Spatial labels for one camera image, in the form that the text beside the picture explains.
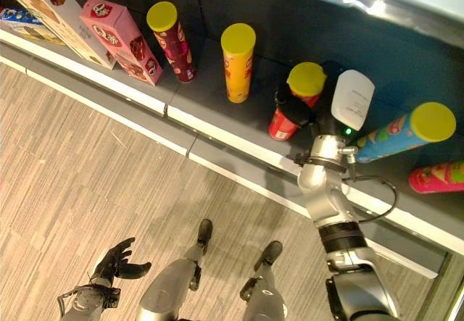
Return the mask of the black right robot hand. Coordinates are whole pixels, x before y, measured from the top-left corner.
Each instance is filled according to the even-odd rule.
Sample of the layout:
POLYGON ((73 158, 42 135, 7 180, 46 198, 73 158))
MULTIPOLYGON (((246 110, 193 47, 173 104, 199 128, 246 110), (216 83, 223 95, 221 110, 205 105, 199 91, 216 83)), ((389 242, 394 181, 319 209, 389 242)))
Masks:
POLYGON ((272 138, 287 141, 297 130, 351 139, 364 125, 375 86, 335 61, 295 65, 275 91, 272 138))

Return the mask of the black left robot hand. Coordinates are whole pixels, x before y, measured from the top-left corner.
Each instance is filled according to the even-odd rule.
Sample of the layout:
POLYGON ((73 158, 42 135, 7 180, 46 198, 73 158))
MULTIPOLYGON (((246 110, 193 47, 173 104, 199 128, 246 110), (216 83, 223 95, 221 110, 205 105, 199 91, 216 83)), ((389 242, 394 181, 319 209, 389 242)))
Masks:
POLYGON ((129 263, 131 244, 135 237, 127 238, 113 246, 97 264, 90 281, 111 287, 115 278, 136 280, 145 276, 152 267, 151 262, 144 264, 129 263))

